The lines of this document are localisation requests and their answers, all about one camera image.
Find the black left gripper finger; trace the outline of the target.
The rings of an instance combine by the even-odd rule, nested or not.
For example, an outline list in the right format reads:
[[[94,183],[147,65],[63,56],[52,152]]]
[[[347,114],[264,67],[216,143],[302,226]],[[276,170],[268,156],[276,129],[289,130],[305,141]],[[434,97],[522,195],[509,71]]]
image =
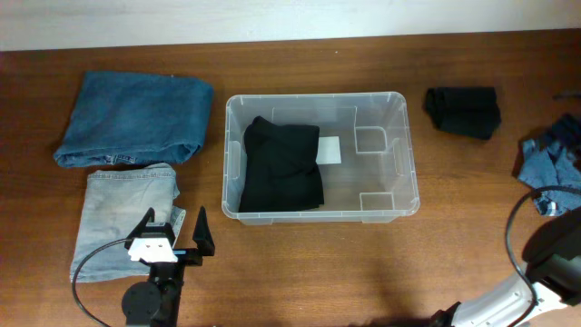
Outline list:
[[[154,222],[154,217],[155,217],[155,210],[152,207],[150,207],[148,209],[148,211],[146,212],[146,214],[144,215],[144,217],[142,218],[142,220],[140,222],[138,222],[138,224],[128,234],[127,239],[134,239],[134,238],[140,237],[144,233],[144,231],[147,227],[147,224]]]
[[[200,256],[213,256],[215,254],[215,244],[212,239],[204,206],[198,212],[192,239],[197,245],[197,251]]]

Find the large black garment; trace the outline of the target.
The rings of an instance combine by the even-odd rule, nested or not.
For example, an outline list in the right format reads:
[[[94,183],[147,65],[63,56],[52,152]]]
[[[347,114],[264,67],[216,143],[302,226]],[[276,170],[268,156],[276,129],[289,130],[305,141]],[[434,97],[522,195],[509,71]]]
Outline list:
[[[276,125],[255,117],[243,136],[247,164],[239,211],[297,212],[323,205],[319,136],[316,125]]]

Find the small black garment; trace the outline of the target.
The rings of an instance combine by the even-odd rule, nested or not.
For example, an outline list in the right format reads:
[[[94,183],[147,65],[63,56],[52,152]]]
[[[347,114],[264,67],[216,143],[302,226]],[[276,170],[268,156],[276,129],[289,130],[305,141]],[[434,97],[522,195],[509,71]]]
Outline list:
[[[429,88],[425,108],[434,126],[446,133],[489,140],[501,124],[494,87]]]

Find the blue shirt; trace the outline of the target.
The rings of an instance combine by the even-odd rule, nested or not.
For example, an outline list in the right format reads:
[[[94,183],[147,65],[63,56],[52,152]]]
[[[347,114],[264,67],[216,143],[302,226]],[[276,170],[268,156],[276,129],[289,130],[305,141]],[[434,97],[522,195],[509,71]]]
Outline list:
[[[521,144],[523,163],[517,179],[531,188],[580,189],[580,117],[564,114],[544,132]],[[580,206],[580,196],[546,191],[534,199],[541,215],[559,216]]]

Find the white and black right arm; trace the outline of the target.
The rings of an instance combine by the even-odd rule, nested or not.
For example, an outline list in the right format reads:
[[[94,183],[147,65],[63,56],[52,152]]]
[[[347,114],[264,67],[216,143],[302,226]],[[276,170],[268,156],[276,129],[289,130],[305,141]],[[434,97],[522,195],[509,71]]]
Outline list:
[[[438,311],[430,326],[519,326],[580,303],[580,210],[542,225],[523,252],[528,287],[516,274],[477,299]]]

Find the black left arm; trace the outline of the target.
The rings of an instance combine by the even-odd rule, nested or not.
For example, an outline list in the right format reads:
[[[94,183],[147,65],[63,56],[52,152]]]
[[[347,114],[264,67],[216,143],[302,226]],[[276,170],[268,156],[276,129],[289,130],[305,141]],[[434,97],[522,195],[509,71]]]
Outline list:
[[[201,266],[203,259],[215,252],[203,207],[192,235],[194,248],[175,249],[172,225],[157,223],[154,218],[154,209],[149,209],[124,242],[130,259],[149,268],[147,280],[132,285],[123,295],[122,310],[127,326],[175,326],[185,269]]]

